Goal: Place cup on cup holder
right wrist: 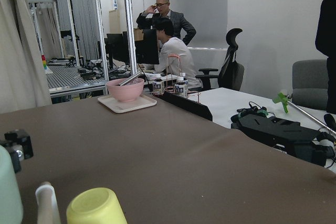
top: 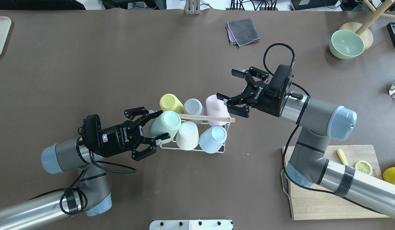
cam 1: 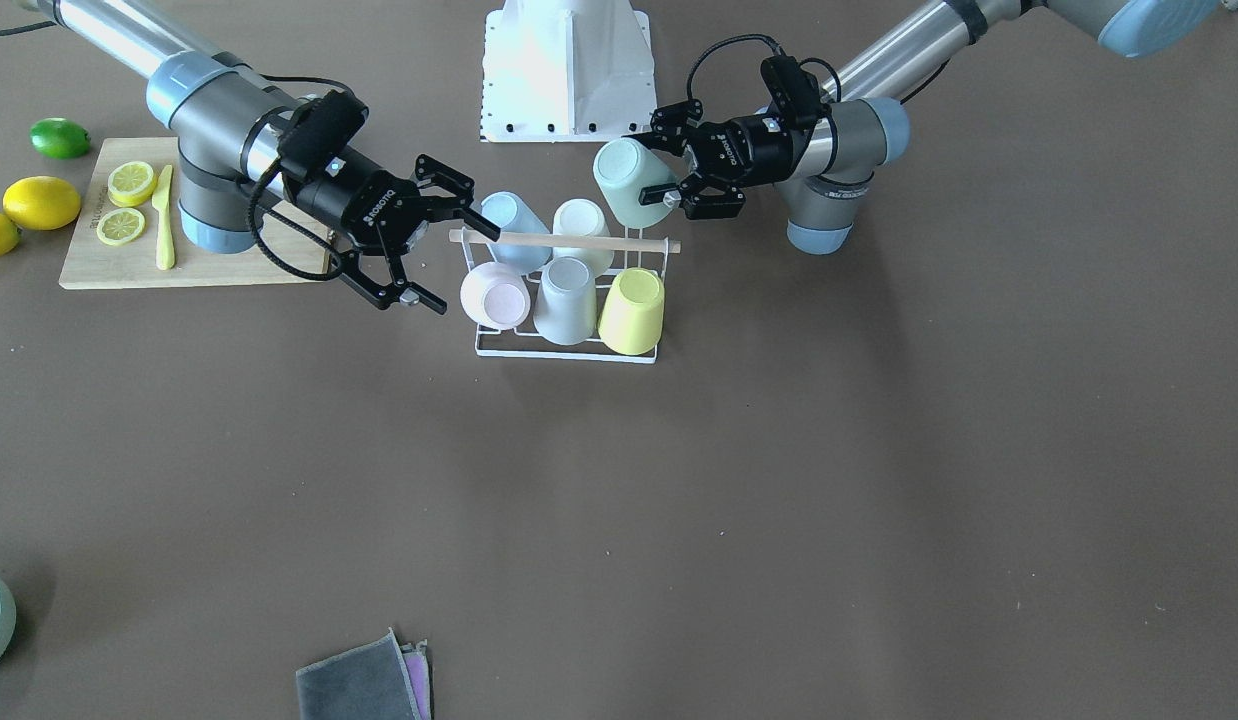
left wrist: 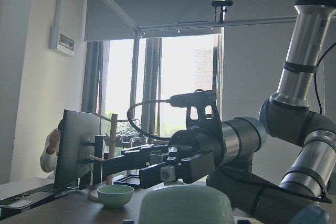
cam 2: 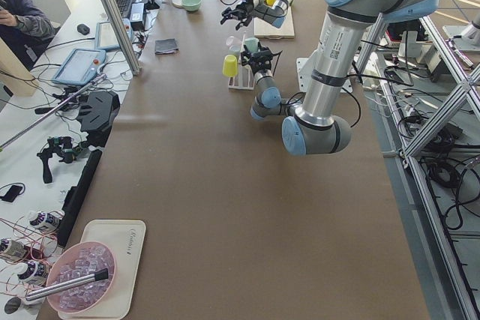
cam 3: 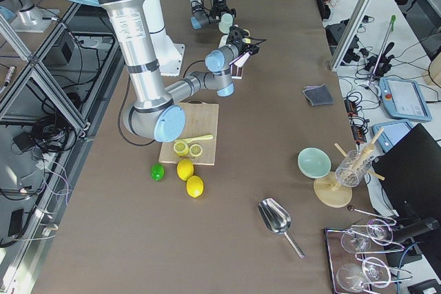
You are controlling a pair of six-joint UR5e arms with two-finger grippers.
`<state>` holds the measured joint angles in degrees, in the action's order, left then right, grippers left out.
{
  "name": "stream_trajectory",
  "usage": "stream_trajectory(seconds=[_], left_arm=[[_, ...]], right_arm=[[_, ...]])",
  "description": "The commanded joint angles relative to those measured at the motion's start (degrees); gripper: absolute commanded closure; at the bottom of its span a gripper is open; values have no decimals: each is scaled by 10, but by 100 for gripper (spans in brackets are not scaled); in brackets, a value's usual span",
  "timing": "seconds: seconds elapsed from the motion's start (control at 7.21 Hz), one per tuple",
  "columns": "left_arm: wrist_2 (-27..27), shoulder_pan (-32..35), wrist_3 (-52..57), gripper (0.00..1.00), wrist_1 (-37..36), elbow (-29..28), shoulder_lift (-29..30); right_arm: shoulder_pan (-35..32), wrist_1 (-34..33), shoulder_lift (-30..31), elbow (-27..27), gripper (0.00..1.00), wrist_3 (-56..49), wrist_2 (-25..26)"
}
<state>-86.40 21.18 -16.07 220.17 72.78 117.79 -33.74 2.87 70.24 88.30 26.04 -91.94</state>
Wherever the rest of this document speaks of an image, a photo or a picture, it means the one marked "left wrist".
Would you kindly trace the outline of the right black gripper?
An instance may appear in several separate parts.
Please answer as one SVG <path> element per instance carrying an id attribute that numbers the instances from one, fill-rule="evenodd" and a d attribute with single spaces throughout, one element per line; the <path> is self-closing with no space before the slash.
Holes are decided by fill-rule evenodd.
<path id="1" fill-rule="evenodd" d="M 186 118 L 186 129 L 173 134 L 168 145 L 145 144 L 121 151 L 121 155 L 101 163 L 103 176 L 125 170 L 139 170 L 140 188 L 191 184 L 215 170 L 223 159 L 223 134 L 220 117 L 200 115 Z M 148 166 L 153 151 L 168 151 L 166 163 Z"/>

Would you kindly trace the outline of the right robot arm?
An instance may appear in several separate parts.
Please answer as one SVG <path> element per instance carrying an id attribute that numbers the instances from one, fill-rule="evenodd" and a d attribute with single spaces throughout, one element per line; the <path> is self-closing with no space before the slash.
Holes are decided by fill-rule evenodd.
<path id="1" fill-rule="evenodd" d="M 316 76 L 335 0 L 293 0 L 297 18 L 278 89 L 266 99 L 257 119 L 219 119 L 214 91 L 195 91 L 169 98 L 171 106 L 195 108 L 166 145 L 129 148 L 102 163 L 106 176 L 138 169 L 140 186 L 182 179 L 191 184 L 206 177 L 234 207 L 262 223 L 327 223 L 319 205 L 327 201 L 327 185 L 335 166 L 335 123 L 310 110 L 306 98 Z M 251 172 L 253 153 L 266 136 L 301 147 L 280 185 Z"/>

